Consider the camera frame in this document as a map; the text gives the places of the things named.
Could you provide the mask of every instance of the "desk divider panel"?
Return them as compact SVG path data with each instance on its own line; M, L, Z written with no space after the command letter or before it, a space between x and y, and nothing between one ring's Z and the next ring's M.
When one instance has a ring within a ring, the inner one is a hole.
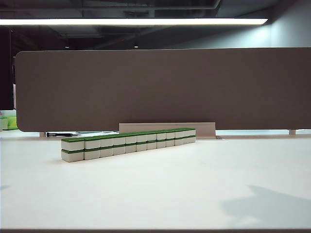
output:
M25 51L16 56L22 131L119 123L311 128L311 48Z

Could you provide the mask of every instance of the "white table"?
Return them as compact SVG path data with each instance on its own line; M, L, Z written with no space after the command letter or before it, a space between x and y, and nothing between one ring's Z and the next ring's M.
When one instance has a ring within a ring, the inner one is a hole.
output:
M2 137L1 228L311 228L311 135L225 138L67 163Z

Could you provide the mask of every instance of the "ceiling light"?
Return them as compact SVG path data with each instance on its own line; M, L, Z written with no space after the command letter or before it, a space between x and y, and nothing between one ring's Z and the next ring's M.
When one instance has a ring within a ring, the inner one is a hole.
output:
M266 18L62 18L0 19L0 25L261 25Z

